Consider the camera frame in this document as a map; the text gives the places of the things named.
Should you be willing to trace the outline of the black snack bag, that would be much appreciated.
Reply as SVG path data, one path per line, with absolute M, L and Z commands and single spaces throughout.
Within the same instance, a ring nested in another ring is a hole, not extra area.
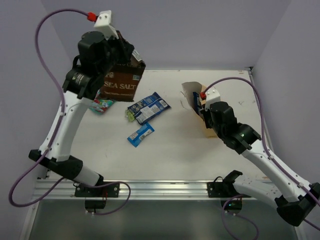
M 116 32 L 119 39 L 125 39 L 119 30 Z M 145 62 L 134 48 L 129 63 L 106 67 L 104 82 L 96 98 L 132 102 L 145 68 Z

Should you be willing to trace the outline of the brown paper bag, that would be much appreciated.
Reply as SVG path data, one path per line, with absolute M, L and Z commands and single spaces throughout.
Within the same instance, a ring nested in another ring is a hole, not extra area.
M 184 82 L 181 84 L 182 94 L 184 95 L 188 105 L 191 107 L 192 111 L 195 114 L 197 123 L 201 128 L 202 135 L 205 138 L 217 138 L 217 134 L 213 129 L 207 128 L 203 115 L 200 113 L 203 105 L 206 103 L 205 100 L 202 100 L 200 93 L 205 90 L 207 87 L 196 81 Z

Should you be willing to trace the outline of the teal snack packet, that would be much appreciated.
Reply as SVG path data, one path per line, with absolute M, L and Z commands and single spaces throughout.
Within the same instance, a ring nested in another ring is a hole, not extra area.
M 95 99 L 90 107 L 88 108 L 93 113 L 98 115 L 103 115 L 113 104 L 115 103 L 114 100 L 111 99 Z

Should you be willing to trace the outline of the blue kettle chips bag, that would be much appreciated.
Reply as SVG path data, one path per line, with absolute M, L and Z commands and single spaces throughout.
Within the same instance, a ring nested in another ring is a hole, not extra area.
M 157 92 L 154 92 L 129 106 L 127 110 L 142 126 L 170 108 L 171 106 Z

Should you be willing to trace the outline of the green snack packet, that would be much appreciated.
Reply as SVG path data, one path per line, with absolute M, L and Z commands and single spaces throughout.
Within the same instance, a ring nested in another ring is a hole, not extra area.
M 135 116 L 132 114 L 132 112 L 128 109 L 125 110 L 125 117 L 129 122 L 133 122 L 135 120 Z

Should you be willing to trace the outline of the dark blue snack packet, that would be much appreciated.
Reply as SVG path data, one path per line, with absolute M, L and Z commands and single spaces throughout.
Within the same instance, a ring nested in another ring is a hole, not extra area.
M 195 91 L 192 93 L 192 95 L 193 95 L 193 97 L 192 97 L 193 107 L 192 108 L 195 111 L 195 113 L 197 115 L 199 115 L 200 110 L 202 109 L 200 95 Z

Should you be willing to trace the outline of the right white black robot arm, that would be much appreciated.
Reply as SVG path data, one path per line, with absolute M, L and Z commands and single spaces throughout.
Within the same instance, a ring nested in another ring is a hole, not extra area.
M 292 226 L 298 227 L 306 220 L 319 203 L 319 183 L 310 183 L 290 169 L 251 126 L 237 121 L 227 102 L 207 103 L 201 114 L 207 128 L 213 129 L 228 148 L 253 163 L 272 182 L 263 183 L 234 170 L 223 179 L 223 192 L 231 197 L 237 194 L 253 197 L 276 209 Z

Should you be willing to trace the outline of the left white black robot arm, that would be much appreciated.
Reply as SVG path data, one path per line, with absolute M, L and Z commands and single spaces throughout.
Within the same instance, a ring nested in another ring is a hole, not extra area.
M 71 148 L 79 125 L 104 85 L 107 73 L 116 64 L 126 64 L 131 60 L 134 46 L 122 37 L 120 31 L 116 33 L 116 37 L 109 38 L 99 31 L 82 35 L 78 42 L 78 55 L 65 76 L 63 99 L 47 139 L 28 155 L 29 159 L 63 178 L 85 185 L 87 192 L 95 197 L 103 193 L 103 177 L 72 156 Z

